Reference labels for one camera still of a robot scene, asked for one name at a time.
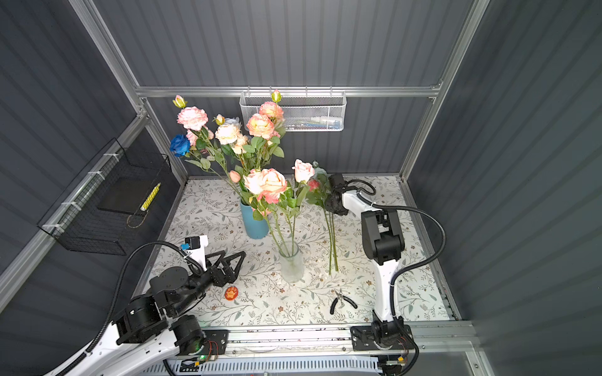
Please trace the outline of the pink rose flower bunch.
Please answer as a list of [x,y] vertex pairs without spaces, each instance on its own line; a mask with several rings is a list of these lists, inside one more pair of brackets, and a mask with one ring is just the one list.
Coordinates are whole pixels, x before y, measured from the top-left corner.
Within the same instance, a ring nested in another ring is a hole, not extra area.
[[332,275],[332,271],[339,271],[334,214],[329,211],[329,198],[332,194],[332,187],[331,183],[329,183],[329,174],[326,170],[317,161],[314,161],[312,166],[314,167],[314,175],[308,181],[310,192],[307,194],[307,202],[322,209],[329,232],[329,275]]

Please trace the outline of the teal ceramic vase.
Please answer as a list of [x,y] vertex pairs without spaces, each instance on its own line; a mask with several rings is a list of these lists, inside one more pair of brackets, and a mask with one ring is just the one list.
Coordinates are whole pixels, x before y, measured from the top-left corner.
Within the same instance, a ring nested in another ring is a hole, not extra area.
[[269,229],[265,219],[258,221],[253,218],[253,208],[241,202],[242,221],[249,238],[254,240],[263,239],[268,235]]

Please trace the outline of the pale pink rose stem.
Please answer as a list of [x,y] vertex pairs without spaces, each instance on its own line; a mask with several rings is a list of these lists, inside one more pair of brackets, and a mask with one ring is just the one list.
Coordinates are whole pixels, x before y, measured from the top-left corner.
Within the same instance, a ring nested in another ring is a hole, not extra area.
[[296,218],[310,192],[310,180],[315,175],[314,166],[310,163],[296,159],[293,166],[293,181],[285,192],[285,218],[290,230],[290,245],[287,245],[285,255],[293,256],[293,243],[296,235]]

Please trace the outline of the clear ribbed glass vase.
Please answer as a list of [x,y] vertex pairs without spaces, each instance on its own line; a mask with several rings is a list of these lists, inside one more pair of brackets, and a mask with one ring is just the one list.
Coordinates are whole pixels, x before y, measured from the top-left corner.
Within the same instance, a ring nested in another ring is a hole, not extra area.
[[304,254],[296,242],[286,241],[280,250],[281,274],[283,279],[296,283],[304,277]]

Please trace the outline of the large pink cream rose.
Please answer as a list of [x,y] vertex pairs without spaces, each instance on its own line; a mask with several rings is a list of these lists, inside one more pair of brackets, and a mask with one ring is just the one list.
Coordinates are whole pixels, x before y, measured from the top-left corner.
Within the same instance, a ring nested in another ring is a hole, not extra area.
[[299,207],[288,180],[276,169],[252,169],[243,176],[243,185],[252,218],[265,220],[278,252],[292,257]]

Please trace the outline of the pink tulip flower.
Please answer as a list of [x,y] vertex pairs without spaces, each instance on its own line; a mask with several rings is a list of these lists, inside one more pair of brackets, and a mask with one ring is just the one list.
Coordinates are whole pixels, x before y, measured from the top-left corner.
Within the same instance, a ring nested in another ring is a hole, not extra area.
[[251,193],[248,191],[248,189],[246,188],[246,186],[244,184],[243,176],[239,172],[236,172],[235,170],[231,170],[228,173],[228,175],[229,175],[230,181],[232,182],[232,186],[233,186],[235,192],[241,198],[241,203],[243,203],[243,205],[248,205],[249,198],[251,197]]

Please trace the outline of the peach peony flower stem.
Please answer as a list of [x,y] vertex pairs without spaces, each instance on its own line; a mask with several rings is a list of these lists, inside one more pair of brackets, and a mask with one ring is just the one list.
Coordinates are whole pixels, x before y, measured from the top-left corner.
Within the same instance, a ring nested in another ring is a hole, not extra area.
[[284,158],[280,146],[285,135],[284,110],[280,106],[282,94],[279,90],[271,93],[271,98],[260,105],[258,111],[246,123],[250,136],[243,147],[240,161],[245,173],[252,170],[261,172],[271,164],[273,157]]

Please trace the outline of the blue artificial rose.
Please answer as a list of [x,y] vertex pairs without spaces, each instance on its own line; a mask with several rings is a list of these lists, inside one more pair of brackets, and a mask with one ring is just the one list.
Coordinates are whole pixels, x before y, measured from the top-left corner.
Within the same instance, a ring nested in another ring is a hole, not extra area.
[[185,162],[198,167],[204,172],[218,175],[218,172],[211,166],[212,162],[196,149],[196,146],[191,143],[187,136],[175,136],[171,140],[169,150],[174,157],[183,158]]

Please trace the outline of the large pink peony flower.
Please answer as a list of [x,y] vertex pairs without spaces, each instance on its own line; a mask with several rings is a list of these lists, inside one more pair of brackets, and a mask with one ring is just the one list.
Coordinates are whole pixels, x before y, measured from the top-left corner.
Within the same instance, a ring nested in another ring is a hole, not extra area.
[[216,162],[215,155],[218,143],[215,139],[216,131],[209,129],[208,114],[203,109],[188,106],[187,101],[181,96],[176,96],[172,102],[180,110],[177,115],[177,123],[185,129],[186,133],[183,135],[187,136],[191,143],[196,146],[196,149],[212,162],[212,168],[229,185],[226,174]]

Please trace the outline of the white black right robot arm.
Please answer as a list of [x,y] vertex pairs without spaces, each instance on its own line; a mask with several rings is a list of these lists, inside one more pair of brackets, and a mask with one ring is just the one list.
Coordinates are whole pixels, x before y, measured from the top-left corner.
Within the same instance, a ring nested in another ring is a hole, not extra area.
[[331,193],[326,199],[327,211],[337,216],[353,213],[361,222],[362,247],[371,262],[376,280],[373,321],[370,327],[356,327],[355,338],[379,349],[389,349],[402,336],[399,327],[403,320],[395,311],[393,277],[398,271],[401,252],[405,250],[404,236],[398,213],[379,207],[368,199],[376,193],[371,183],[345,180],[341,174],[327,178]]

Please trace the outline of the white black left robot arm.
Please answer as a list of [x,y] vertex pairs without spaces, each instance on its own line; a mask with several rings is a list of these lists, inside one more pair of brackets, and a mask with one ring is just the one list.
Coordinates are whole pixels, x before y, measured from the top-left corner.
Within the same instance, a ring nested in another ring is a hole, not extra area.
[[146,293],[119,312],[111,310],[94,339],[50,373],[134,375],[172,357],[216,360],[226,352],[229,332],[202,328],[191,310],[211,286],[232,285],[245,258],[244,252],[216,252],[199,274],[182,266],[165,269]]

